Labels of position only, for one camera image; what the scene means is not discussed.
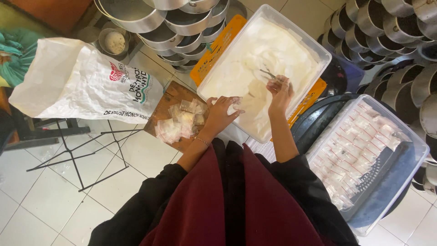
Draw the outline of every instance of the green fabric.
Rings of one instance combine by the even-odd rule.
[[[0,54],[10,57],[10,61],[0,65],[0,76],[11,87],[23,82],[41,38],[44,37],[24,28],[0,30]]]

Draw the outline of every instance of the person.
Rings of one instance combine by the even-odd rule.
[[[215,138],[244,111],[227,114],[237,97],[210,98],[205,126],[182,157],[146,179],[89,245],[358,245],[294,143],[285,118],[289,79],[278,75],[267,90],[276,162]]]

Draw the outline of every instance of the plastic tray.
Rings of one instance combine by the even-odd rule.
[[[373,169],[361,177],[363,183],[357,186],[360,192],[350,199],[354,205],[340,211],[356,235],[366,236],[409,184],[429,152],[429,147],[390,110],[372,97],[361,95],[344,105],[308,150],[306,156],[309,163],[361,101],[390,119],[411,140],[401,142],[395,151],[385,148],[372,166]]]
[[[202,95],[202,89],[209,83],[209,79],[211,75],[213,74],[214,70],[220,66],[221,63],[224,62],[225,58],[232,52],[232,48],[235,46],[235,44],[239,41],[241,35],[245,33],[245,31],[251,27],[251,24],[254,20],[257,20],[259,18],[264,18],[272,23],[275,23],[277,25],[281,25],[288,29],[288,31],[296,38],[300,39],[300,43],[308,49],[312,57],[319,63],[319,71],[315,74],[314,78],[312,78],[310,81],[308,81],[307,85],[305,86],[305,89],[303,92],[299,95],[295,95],[295,97],[298,98],[296,100],[296,104],[289,107],[289,110],[287,111],[287,117],[291,115],[291,113],[295,110],[295,108],[299,105],[299,103],[304,99],[304,97],[307,95],[309,90],[312,88],[312,86],[315,84],[315,82],[318,80],[320,75],[323,73],[323,71],[328,66],[329,62],[332,59],[331,54],[324,49],[320,44],[318,44],[313,38],[311,38],[308,34],[306,34],[303,30],[301,30],[298,26],[296,26],[293,22],[288,20],[285,16],[280,14],[278,11],[276,11],[274,8],[270,7],[267,4],[262,5],[256,13],[252,16],[252,18],[247,22],[247,24],[243,27],[243,29],[238,33],[238,35],[234,38],[234,40],[230,43],[228,48],[223,52],[223,54],[220,56],[220,58],[216,61],[215,65],[212,67],[212,69],[209,71],[205,79],[202,81],[200,86],[197,88],[198,95],[203,99],[207,100],[204,95]],[[237,127],[239,127],[244,132],[245,129],[242,128],[240,125],[233,122]],[[260,143],[267,143],[271,139],[270,136],[264,138],[264,139],[258,139],[256,136],[253,136],[249,134],[252,138],[254,138],[256,141]]]

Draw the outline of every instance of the hand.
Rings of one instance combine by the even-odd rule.
[[[268,81],[266,88],[273,96],[268,111],[269,117],[285,117],[285,111],[295,95],[290,79],[283,75],[278,75],[276,79],[270,79]]]
[[[208,134],[215,138],[217,134],[222,132],[232,121],[234,121],[240,114],[245,113],[244,110],[237,110],[232,115],[228,115],[228,108],[234,104],[238,103],[240,97],[220,97],[215,105],[212,104],[212,101],[217,100],[217,98],[211,97],[206,101],[206,104],[209,108],[209,116],[206,120],[205,130]]]

